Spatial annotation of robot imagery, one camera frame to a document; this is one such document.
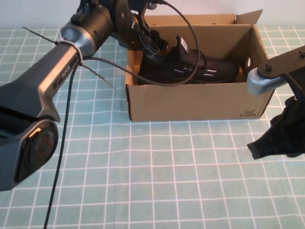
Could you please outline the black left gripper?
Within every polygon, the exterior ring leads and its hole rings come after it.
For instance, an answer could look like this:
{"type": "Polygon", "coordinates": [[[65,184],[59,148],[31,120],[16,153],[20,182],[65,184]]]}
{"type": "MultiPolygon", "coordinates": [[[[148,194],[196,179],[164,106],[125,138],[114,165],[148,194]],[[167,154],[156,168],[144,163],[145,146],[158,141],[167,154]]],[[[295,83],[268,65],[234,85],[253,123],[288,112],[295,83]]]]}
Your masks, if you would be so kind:
{"type": "Polygon", "coordinates": [[[123,46],[133,51],[145,51],[158,55],[160,49],[168,49],[168,41],[157,30],[150,29],[144,17],[131,12],[131,26],[124,35],[123,46]]]}

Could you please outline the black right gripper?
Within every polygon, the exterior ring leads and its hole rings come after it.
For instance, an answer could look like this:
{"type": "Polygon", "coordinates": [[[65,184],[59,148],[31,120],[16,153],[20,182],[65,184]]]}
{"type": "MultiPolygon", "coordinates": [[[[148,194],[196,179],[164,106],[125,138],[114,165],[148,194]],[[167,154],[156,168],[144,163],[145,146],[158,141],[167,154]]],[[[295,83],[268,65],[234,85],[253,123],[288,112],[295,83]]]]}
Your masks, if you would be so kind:
{"type": "Polygon", "coordinates": [[[282,114],[271,120],[272,136],[263,135],[247,145],[253,159],[286,155],[298,157],[305,153],[305,103],[291,97],[285,101],[282,114]]]}

